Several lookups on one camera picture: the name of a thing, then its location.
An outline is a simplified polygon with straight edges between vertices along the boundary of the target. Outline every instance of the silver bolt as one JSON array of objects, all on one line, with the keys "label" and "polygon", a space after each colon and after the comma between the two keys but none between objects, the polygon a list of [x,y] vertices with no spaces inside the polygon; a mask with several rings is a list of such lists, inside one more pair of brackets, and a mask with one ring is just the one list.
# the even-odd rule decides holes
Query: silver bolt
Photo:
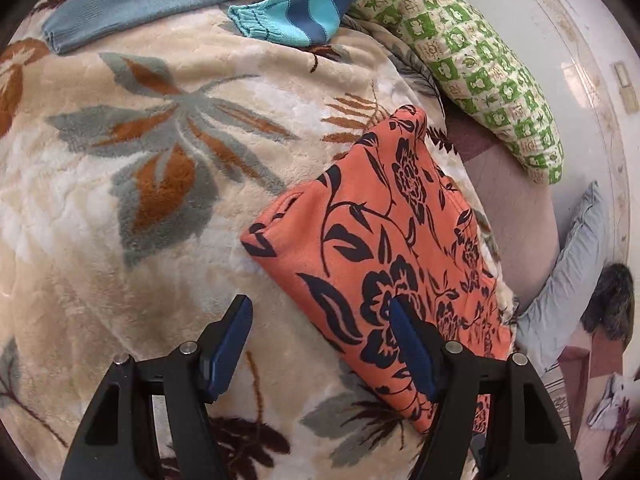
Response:
[{"label": "silver bolt", "polygon": [[116,354],[113,356],[113,362],[116,363],[118,366],[123,365],[124,363],[126,363],[129,358],[131,356],[127,353],[125,354]]},{"label": "silver bolt", "polygon": [[516,363],[518,366],[524,366],[529,362],[529,360],[527,359],[527,356],[520,353],[515,353],[513,356],[511,356],[511,359],[513,359],[513,362]]},{"label": "silver bolt", "polygon": [[462,352],[462,345],[457,341],[447,341],[447,344],[444,345],[444,348],[447,349],[447,352],[450,354],[459,354]]},{"label": "silver bolt", "polygon": [[198,349],[198,343],[195,341],[185,341],[180,345],[180,352],[189,355],[193,354]]}]

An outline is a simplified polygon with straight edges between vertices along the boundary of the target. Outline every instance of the orange cloth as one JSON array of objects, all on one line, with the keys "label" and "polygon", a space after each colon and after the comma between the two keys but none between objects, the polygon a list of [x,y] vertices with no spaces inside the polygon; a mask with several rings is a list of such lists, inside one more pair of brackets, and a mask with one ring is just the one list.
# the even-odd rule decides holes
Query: orange cloth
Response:
[{"label": "orange cloth", "polygon": [[[421,108],[399,108],[241,237],[346,363],[421,432],[434,409],[389,327],[393,297],[477,355],[505,359],[511,343],[476,218],[424,145],[426,123]],[[484,431],[484,397],[478,408],[475,429]]]}]

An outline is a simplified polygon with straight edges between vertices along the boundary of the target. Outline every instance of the fleece blanket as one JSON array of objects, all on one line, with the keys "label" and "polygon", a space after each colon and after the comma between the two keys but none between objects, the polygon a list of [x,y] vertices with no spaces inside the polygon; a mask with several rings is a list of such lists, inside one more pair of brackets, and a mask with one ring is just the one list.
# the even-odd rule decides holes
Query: fleece blanket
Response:
[{"label": "fleece blanket", "polygon": [[[0,57],[0,418],[31,466],[59,478],[114,354],[167,354],[243,293],[254,326],[209,407],[231,477],[407,478],[423,437],[340,365],[239,235],[418,105],[427,149],[476,213],[507,323],[513,296],[428,70],[382,28],[298,50],[242,37],[225,6],[57,57],[39,35],[57,1]],[[165,475],[178,478],[161,403],[156,419]]]}]

